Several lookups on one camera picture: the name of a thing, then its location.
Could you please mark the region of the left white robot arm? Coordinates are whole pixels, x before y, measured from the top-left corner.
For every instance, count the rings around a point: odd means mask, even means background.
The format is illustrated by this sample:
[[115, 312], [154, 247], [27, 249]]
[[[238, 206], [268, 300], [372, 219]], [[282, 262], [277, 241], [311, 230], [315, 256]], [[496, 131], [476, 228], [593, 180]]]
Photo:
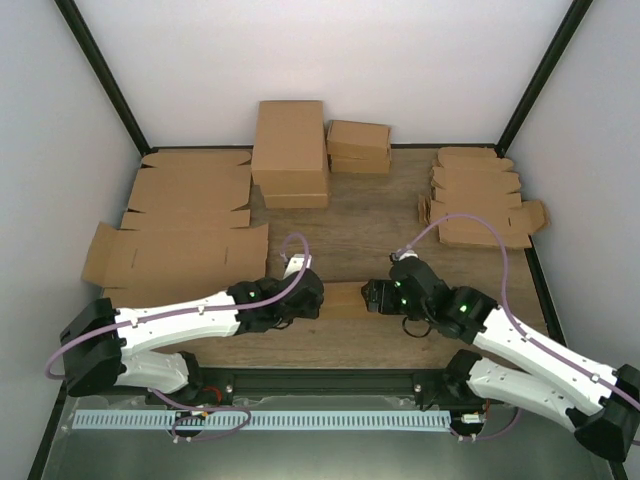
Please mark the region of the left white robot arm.
[[108, 298], [95, 300], [60, 334], [67, 392], [86, 397], [136, 387], [194, 403], [205, 382], [195, 355], [161, 348], [285, 328], [297, 318], [317, 318], [323, 301], [324, 285], [310, 269], [161, 307], [116, 308]]

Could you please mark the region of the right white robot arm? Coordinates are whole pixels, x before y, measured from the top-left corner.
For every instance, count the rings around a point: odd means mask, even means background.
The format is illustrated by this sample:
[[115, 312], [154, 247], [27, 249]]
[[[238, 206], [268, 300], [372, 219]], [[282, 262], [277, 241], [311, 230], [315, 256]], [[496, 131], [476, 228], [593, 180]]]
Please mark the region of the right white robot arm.
[[368, 311], [424, 321], [468, 346], [446, 369], [451, 400], [509, 403], [558, 423], [605, 460], [627, 459], [639, 429], [637, 368], [614, 368], [569, 350], [479, 290], [448, 286], [414, 253], [394, 260], [389, 275], [362, 287]]

